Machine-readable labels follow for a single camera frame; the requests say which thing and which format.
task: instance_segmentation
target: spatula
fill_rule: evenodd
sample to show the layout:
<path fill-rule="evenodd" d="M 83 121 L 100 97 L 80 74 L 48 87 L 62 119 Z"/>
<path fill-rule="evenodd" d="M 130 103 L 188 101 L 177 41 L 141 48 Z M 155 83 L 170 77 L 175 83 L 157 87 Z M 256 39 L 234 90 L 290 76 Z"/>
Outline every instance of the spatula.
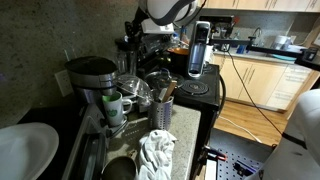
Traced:
<path fill-rule="evenodd" d="M 177 81 L 171 80 L 171 82 L 170 82 L 170 84 L 169 84 L 169 87 L 167 88 L 167 91 L 166 91 L 164 97 L 162 98 L 162 101 L 161 101 L 162 103 L 168 101 L 168 99 L 169 99 L 172 91 L 173 91 L 174 88 L 176 87 L 176 85 L 177 85 Z"/>

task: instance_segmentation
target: cabinet door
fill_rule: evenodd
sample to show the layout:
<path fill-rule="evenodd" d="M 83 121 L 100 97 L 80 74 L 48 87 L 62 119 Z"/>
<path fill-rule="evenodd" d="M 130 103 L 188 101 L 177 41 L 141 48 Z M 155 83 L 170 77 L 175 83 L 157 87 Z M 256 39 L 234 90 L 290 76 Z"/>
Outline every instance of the cabinet door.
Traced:
<path fill-rule="evenodd" d="M 205 0 L 198 0 L 198 5 L 197 5 L 197 6 L 198 6 L 198 7 L 201 7 L 204 1 L 205 1 Z M 206 4 L 203 6 L 203 8 L 208 7 L 208 3 L 209 3 L 209 0 L 207 0 Z"/>
<path fill-rule="evenodd" d="M 234 64 L 241 76 L 241 79 L 244 81 L 249 74 L 251 63 L 241 60 L 234 60 Z M 234 69 L 231 59 L 225 59 L 220 74 L 226 84 L 226 96 L 228 98 L 238 99 L 243 86 L 238 74 Z"/>
<path fill-rule="evenodd" d="M 268 10 L 272 0 L 239 0 L 237 9 Z"/>
<path fill-rule="evenodd" d="M 307 12 L 320 12 L 320 0 L 310 0 Z"/>
<path fill-rule="evenodd" d="M 272 93 L 267 106 L 286 110 L 288 105 L 297 95 L 311 70 L 302 66 L 288 65 L 283 73 L 275 91 Z"/>
<path fill-rule="evenodd" d="M 311 70 L 298 65 L 288 65 L 276 90 L 296 94 L 305 83 Z"/>
<path fill-rule="evenodd" d="M 245 85 L 254 103 L 267 104 L 285 69 L 286 65 L 252 63 Z M 239 99 L 251 102 L 244 89 Z"/>
<path fill-rule="evenodd" d="M 295 95 L 292 93 L 275 90 L 268 100 L 267 106 L 285 110 L 287 109 L 294 96 Z"/>
<path fill-rule="evenodd" d="M 310 0 L 273 0 L 271 11 L 306 11 Z"/>
<path fill-rule="evenodd" d="M 208 8 L 236 9 L 239 0 L 209 0 Z"/>

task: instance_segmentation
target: wooden floor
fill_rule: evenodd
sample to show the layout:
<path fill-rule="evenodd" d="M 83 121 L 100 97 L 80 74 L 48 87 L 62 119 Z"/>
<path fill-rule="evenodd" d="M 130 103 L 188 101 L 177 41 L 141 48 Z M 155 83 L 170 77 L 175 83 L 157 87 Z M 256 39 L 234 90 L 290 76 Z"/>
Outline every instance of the wooden floor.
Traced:
<path fill-rule="evenodd" d="M 281 113 L 263 110 L 261 111 L 275 124 L 275 126 L 283 132 L 287 119 Z M 278 144 L 281 138 L 280 133 L 266 120 L 261 113 L 252 106 L 247 106 L 239 103 L 226 101 L 220 117 L 227 118 L 233 121 L 235 124 L 242 126 L 249 130 L 253 135 L 259 138 L 263 144 L 272 145 Z M 230 122 L 218 118 L 215 128 L 227 131 L 232 134 L 236 134 L 251 140 L 254 140 L 247 132 L 237 128 Z M 202 168 L 200 176 L 197 180 L 204 180 L 205 167 Z"/>

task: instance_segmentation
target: power outlet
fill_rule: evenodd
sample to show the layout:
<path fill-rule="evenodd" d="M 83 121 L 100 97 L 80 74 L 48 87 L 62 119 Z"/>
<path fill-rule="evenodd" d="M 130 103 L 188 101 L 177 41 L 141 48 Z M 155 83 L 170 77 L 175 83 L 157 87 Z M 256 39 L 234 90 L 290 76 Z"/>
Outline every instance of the power outlet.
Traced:
<path fill-rule="evenodd" d="M 67 70 L 63 70 L 54 74 L 63 97 L 73 92 Z"/>

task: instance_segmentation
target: kitchen counter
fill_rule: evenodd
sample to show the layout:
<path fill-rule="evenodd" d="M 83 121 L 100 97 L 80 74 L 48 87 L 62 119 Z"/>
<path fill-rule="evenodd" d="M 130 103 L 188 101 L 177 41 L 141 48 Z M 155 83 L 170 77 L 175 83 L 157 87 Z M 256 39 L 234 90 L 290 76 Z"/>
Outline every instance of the kitchen counter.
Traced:
<path fill-rule="evenodd" d="M 286 60 L 277 59 L 277 58 L 268 56 L 265 53 L 251 51 L 249 53 L 244 52 L 243 54 L 237 54 L 236 48 L 231 48 L 229 52 L 233 57 L 248 58 L 248 59 L 253 59 L 253 60 L 261 60 L 261 61 L 268 61 L 268 62 L 275 62 L 275 63 L 282 63 L 282 64 L 294 64 L 294 61 L 286 61 Z M 229 57 L 229 54 L 227 52 L 214 51 L 213 54 L 225 55 L 226 57 Z"/>
<path fill-rule="evenodd" d="M 171 179 L 189 179 L 199 123 L 200 111 L 173 105 L 169 132 L 178 141 L 175 142 L 173 150 Z M 147 118 L 130 121 L 122 132 L 111 139 L 107 163 L 113 158 L 125 156 L 133 150 L 137 150 L 139 154 L 139 140 L 147 132 L 150 132 Z M 135 159 L 137 166 L 139 166 L 138 159 L 139 155 Z"/>

